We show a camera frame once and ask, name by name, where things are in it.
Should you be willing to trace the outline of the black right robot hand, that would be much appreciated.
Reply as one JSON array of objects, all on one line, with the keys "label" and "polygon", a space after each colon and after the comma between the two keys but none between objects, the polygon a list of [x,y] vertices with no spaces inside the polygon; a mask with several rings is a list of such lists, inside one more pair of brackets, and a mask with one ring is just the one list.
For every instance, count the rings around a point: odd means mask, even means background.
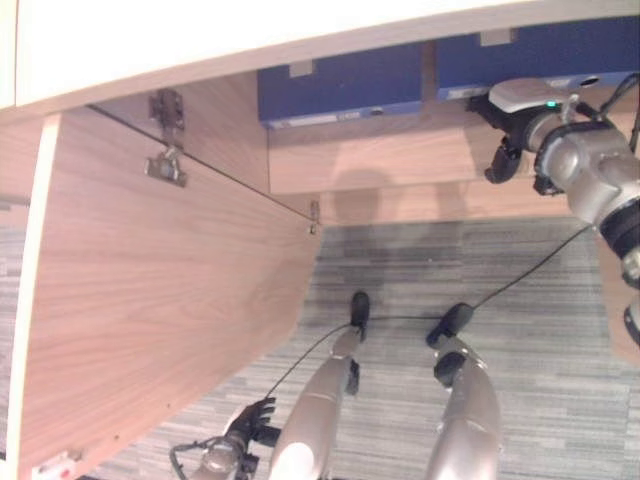
[{"label": "black right robot hand", "polygon": [[554,88],[539,78],[519,78],[500,82],[487,93],[471,97],[466,110],[479,115],[492,128],[504,133],[493,160],[484,171],[491,184],[513,178],[524,151],[535,153],[532,140],[537,125],[558,115],[569,100],[565,89]]}]

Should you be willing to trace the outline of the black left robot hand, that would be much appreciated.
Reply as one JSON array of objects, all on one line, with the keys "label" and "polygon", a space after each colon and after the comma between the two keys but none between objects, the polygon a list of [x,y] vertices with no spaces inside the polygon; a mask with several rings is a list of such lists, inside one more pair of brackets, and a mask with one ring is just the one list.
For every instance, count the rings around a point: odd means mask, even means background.
[{"label": "black left robot hand", "polygon": [[251,442],[274,447],[281,433],[270,425],[275,403],[275,397],[265,397],[246,406],[226,429],[225,436],[241,441],[246,447]]}]

